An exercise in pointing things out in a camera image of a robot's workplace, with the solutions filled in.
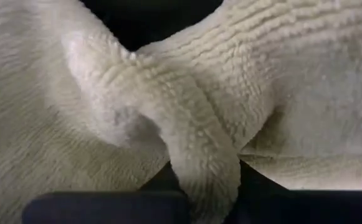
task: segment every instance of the dark blue object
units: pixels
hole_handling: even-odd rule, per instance
[[[362,192],[290,191],[241,162],[242,185],[225,224],[362,224]],[[41,196],[23,224],[188,224],[186,196],[167,164],[138,192]]]

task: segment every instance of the black object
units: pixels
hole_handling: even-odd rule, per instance
[[[57,192],[33,200],[23,224],[188,224],[179,192]]]
[[[362,192],[290,191],[241,162],[239,198],[225,224],[362,223]],[[188,224],[186,196],[167,164],[140,191],[43,195],[23,224]]]
[[[222,0],[81,0],[128,50],[194,25]]]

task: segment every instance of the black surface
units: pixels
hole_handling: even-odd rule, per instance
[[[196,24],[222,0],[81,0],[129,50]]]
[[[226,224],[362,223],[362,192],[289,191],[241,162],[242,185]],[[23,224],[188,224],[186,196],[167,164],[139,192],[43,195],[23,212]]]
[[[24,224],[188,224],[178,192],[57,192],[33,200]]]

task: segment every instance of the dark background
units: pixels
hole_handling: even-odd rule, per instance
[[[212,13],[222,0],[81,0],[128,49],[163,40]]]

